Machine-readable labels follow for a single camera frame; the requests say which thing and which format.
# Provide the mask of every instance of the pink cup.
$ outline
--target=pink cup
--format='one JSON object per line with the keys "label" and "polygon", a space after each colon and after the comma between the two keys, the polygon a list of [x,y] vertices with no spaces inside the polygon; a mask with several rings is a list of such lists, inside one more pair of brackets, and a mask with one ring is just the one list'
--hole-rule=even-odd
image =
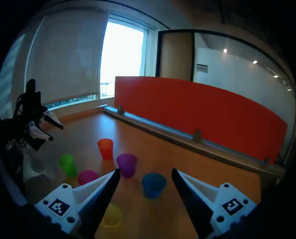
{"label": "pink cup", "polygon": [[118,156],[117,164],[121,170],[121,175],[125,178],[130,178],[135,173],[137,158],[130,153],[123,153]]}
{"label": "pink cup", "polygon": [[84,185],[98,178],[99,176],[93,170],[84,170],[77,176],[77,181],[80,185]]}

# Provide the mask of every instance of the green cup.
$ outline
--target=green cup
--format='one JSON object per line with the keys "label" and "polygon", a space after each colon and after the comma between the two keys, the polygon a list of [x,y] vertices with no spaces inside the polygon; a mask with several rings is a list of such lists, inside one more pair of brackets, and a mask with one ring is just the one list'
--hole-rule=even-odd
{"label": "green cup", "polygon": [[68,178],[77,177],[77,171],[72,155],[62,155],[58,162]]}

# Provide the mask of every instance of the table surface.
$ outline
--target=table surface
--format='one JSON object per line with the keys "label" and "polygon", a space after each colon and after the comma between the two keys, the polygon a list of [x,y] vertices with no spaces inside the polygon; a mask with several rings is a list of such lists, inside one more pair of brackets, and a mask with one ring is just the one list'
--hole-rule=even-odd
{"label": "table surface", "polygon": [[[118,228],[99,227],[95,236],[101,238],[197,238],[184,204],[171,179],[172,168],[203,182],[219,187],[229,182],[255,203],[261,200],[260,177],[187,149],[173,145],[104,113],[94,114],[66,123],[64,130],[48,130],[54,137],[37,152],[44,163],[43,174],[37,176],[27,169],[25,175],[27,198],[37,203],[65,181],[58,165],[63,154],[74,156],[78,172],[92,169],[102,176],[117,168],[116,158],[121,153],[137,156],[138,164],[132,178],[123,178],[116,188],[111,203],[119,207],[123,221]],[[114,141],[112,161],[102,161],[97,141]],[[142,192],[142,178],[158,172],[167,178],[167,187],[155,200],[146,199]],[[67,183],[78,186],[76,181]]]}

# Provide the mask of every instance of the window blind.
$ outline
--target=window blind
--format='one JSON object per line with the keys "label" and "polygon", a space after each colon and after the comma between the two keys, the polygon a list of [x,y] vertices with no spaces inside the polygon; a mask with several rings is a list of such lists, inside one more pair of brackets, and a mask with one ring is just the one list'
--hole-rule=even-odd
{"label": "window blind", "polygon": [[47,15],[28,56],[26,80],[43,105],[99,94],[101,52],[109,14],[66,10]]}

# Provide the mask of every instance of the red divider panel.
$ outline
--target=red divider panel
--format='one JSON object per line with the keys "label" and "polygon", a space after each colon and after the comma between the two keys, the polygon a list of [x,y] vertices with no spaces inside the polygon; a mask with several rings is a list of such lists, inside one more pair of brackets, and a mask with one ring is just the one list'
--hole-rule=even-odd
{"label": "red divider panel", "polygon": [[259,160],[274,162],[287,124],[264,106],[217,87],[185,80],[117,76],[115,106],[201,136]]}

